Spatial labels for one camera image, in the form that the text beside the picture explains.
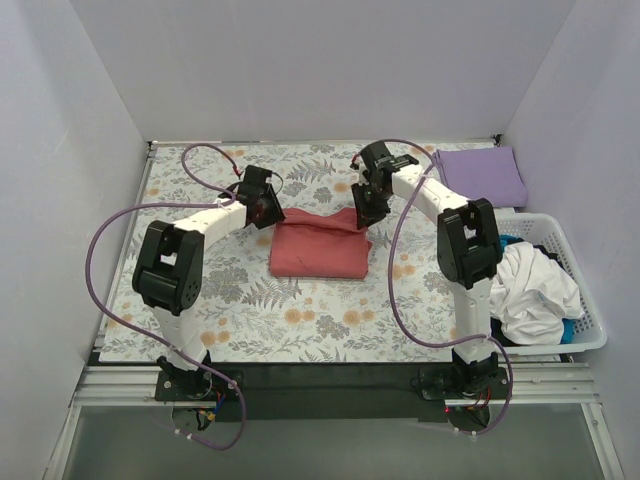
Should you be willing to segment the red t shirt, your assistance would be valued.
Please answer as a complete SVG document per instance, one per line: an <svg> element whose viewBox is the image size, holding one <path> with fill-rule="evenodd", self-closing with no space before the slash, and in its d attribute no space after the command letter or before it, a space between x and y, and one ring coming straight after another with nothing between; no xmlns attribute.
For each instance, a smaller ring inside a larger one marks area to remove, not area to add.
<svg viewBox="0 0 640 480"><path fill-rule="evenodd" d="M364 279L372 243L357 227L356 210L328 216L298 208L284 210L274 229L269 271L274 277Z"/></svg>

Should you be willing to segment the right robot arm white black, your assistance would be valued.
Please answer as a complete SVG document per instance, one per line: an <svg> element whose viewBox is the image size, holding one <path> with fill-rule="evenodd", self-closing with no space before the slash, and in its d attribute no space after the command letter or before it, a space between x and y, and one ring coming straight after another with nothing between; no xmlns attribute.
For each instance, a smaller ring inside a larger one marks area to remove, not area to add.
<svg viewBox="0 0 640 480"><path fill-rule="evenodd" d="M493 206L484 198L470 200L450 190L413 156L392 154L384 140L354 155L351 168L359 174L351 185L359 229L383 220L394 195L436 225L437 262L450 282L456 329L461 335L440 345L452 349L452 366L436 387L469 398L479 395L498 374L489 295L502 247Z"/></svg>

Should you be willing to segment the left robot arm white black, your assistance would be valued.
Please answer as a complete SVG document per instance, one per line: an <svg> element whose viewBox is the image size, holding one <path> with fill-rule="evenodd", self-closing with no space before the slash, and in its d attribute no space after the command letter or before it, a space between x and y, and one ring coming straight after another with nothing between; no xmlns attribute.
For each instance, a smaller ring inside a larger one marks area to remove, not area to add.
<svg viewBox="0 0 640 480"><path fill-rule="evenodd" d="M205 398L213 375L199 337L195 304L203 283L204 254L228 234L253 225L269 227L285 219L271 170L250 165L244 176L212 208L167 223L156 220L146 230L134 269L132 287L150 307L169 343L157 363L188 398Z"/></svg>

